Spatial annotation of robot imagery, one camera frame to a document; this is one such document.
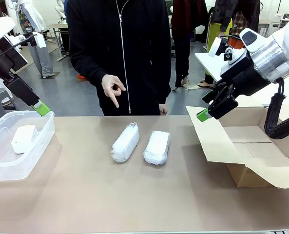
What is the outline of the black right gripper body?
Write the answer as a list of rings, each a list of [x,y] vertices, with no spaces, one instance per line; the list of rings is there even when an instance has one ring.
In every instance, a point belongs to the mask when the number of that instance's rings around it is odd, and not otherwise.
[[[250,56],[244,56],[231,65],[227,63],[225,71],[221,72],[219,87],[229,88],[235,97],[251,96],[270,84],[255,70]]]

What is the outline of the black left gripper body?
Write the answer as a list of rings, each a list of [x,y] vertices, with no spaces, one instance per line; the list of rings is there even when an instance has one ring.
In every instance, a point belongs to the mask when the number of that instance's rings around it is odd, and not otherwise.
[[[15,49],[12,48],[12,44],[6,36],[3,36],[0,39],[0,78],[4,82],[11,82],[14,78],[10,71],[15,66],[13,62],[14,54]]]

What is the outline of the person's right hand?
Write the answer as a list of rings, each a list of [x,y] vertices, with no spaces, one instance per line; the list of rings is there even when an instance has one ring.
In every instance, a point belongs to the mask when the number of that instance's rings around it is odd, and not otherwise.
[[[116,108],[119,108],[116,97],[120,96],[123,91],[126,91],[126,88],[120,79],[117,76],[105,75],[102,78],[101,86],[105,95],[112,100]]]

